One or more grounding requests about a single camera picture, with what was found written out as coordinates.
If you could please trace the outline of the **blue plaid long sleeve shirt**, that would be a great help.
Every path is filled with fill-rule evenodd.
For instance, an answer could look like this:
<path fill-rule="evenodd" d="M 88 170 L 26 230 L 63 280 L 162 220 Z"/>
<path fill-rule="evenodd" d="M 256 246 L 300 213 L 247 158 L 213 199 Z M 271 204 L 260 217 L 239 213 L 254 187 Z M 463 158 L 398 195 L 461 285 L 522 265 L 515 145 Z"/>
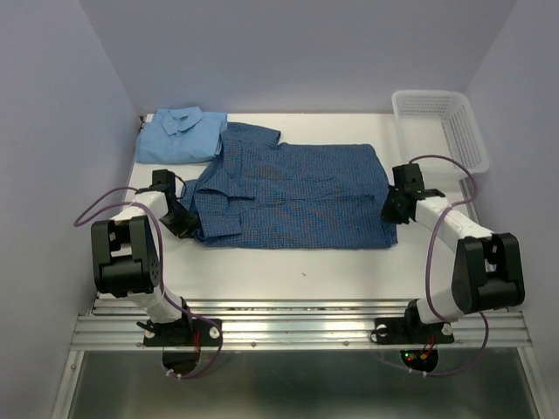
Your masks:
<path fill-rule="evenodd" d="M 370 144 L 294 145 L 278 130 L 231 123 L 222 149 L 186 182 L 182 205 L 207 247 L 389 249 L 397 227 L 381 218 L 389 180 Z"/>

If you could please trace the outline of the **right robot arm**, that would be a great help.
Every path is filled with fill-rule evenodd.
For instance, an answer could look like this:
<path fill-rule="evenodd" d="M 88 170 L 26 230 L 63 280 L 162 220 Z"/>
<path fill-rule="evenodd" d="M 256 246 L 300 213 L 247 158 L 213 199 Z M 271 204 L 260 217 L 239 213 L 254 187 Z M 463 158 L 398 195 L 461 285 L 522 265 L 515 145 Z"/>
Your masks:
<path fill-rule="evenodd" d="M 412 300 L 401 319 L 385 320 L 389 333 L 399 326 L 411 340 L 422 340 L 433 326 L 442 327 L 467 314 L 519 306 L 525 285 L 518 239 L 510 233 L 493 232 L 462 214 L 438 189 L 424 185 L 415 162 L 392 169 L 381 216 L 393 224 L 419 223 L 431 232 L 425 267 L 424 292 Z M 431 291 L 434 244 L 441 240 L 454 252 L 449 285 Z"/>

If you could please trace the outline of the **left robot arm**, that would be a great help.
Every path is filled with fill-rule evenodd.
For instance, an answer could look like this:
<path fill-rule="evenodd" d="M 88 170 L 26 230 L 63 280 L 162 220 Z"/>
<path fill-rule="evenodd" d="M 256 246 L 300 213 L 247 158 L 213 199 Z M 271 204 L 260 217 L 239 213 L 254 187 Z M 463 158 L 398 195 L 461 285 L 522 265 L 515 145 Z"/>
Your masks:
<path fill-rule="evenodd" d="M 117 216 L 91 226 L 97 291 L 130 301 L 148 315 L 149 320 L 139 325 L 148 343 L 183 344 L 195 331 L 193 320 L 184 312 L 187 303 L 163 284 L 161 228 L 186 239 L 200 227 L 199 217 L 180 203 L 176 180 L 176 174 L 167 169 L 154 170 L 151 184 L 137 189 Z"/>

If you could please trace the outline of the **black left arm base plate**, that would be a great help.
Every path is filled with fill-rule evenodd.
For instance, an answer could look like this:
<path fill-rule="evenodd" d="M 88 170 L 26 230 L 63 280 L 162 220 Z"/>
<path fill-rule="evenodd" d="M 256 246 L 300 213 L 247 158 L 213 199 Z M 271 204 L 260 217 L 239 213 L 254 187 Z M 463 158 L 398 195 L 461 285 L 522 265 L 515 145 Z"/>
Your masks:
<path fill-rule="evenodd" d="M 136 325 L 143 331 L 145 347 L 218 347 L 222 322 L 214 322 L 216 325 L 200 319 L 179 319 L 160 324 L 147 320 Z"/>

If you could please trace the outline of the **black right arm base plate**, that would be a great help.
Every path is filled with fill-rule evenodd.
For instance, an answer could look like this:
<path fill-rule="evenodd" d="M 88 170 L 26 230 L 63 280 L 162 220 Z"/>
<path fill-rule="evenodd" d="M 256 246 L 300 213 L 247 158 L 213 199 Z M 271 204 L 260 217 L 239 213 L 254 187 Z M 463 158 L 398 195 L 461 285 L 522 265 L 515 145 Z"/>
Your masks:
<path fill-rule="evenodd" d="M 453 333 L 443 333 L 443 324 L 410 324 L 404 317 L 381 317 L 374 320 L 369 339 L 378 345 L 452 344 Z"/>

